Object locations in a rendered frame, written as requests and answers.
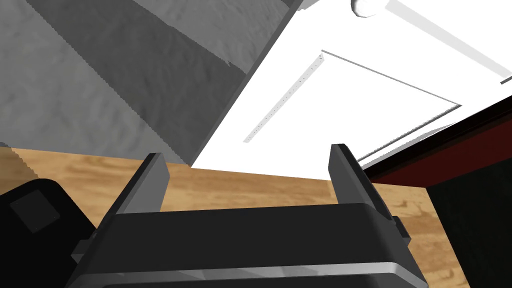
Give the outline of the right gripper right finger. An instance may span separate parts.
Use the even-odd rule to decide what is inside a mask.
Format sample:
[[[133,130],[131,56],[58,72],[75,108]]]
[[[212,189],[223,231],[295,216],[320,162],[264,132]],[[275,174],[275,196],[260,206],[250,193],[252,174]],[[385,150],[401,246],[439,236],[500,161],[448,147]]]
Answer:
[[[366,204],[393,220],[381,195],[345,144],[331,145],[328,172],[339,204]]]

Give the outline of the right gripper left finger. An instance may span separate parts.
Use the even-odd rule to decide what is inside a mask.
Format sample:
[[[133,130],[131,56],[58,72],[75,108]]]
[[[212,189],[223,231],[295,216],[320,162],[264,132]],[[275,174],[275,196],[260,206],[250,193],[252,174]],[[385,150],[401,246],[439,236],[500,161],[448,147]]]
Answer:
[[[119,214],[159,212],[169,180],[163,153],[149,153],[105,214],[104,222]]]

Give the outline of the white door leaf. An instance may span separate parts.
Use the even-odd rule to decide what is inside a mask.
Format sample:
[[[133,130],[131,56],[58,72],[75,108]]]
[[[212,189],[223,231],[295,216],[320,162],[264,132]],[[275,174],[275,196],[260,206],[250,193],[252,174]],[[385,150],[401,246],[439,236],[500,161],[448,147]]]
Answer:
[[[329,180],[333,144],[363,168],[512,95],[512,0],[351,0],[300,8],[191,164]]]

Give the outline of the white round door knob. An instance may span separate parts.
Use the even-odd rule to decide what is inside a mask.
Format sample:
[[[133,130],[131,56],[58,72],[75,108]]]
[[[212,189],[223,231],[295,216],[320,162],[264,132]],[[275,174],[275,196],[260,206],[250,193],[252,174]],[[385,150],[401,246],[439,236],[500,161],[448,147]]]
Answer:
[[[350,0],[351,11],[359,18],[369,18],[379,14],[390,0]]]

